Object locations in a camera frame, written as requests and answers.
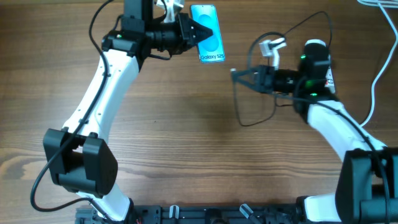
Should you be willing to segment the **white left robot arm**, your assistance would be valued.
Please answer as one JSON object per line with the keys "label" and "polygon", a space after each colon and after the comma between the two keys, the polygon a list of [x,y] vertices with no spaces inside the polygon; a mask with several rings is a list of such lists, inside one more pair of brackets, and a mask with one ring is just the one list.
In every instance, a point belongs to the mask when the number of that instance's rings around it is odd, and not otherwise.
{"label": "white left robot arm", "polygon": [[43,145],[55,185],[94,209],[95,222],[139,223],[133,201],[116,183],[118,162],[108,147],[114,117],[152,50],[180,55],[211,37],[212,30],[182,12],[183,1],[132,0],[114,27],[95,44],[97,71],[77,109]]}

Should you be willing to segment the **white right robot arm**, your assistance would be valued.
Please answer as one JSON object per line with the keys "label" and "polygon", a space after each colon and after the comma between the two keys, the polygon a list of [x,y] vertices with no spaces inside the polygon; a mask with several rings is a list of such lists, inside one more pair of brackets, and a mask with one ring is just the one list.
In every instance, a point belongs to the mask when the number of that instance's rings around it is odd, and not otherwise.
{"label": "white right robot arm", "polygon": [[331,58],[326,43],[305,43],[298,70],[279,68],[279,44],[263,42],[272,65],[231,70],[234,85],[292,101],[294,110],[318,131],[342,160],[335,192],[302,199],[310,222],[397,222],[397,149],[372,137],[346,111],[331,82]]}

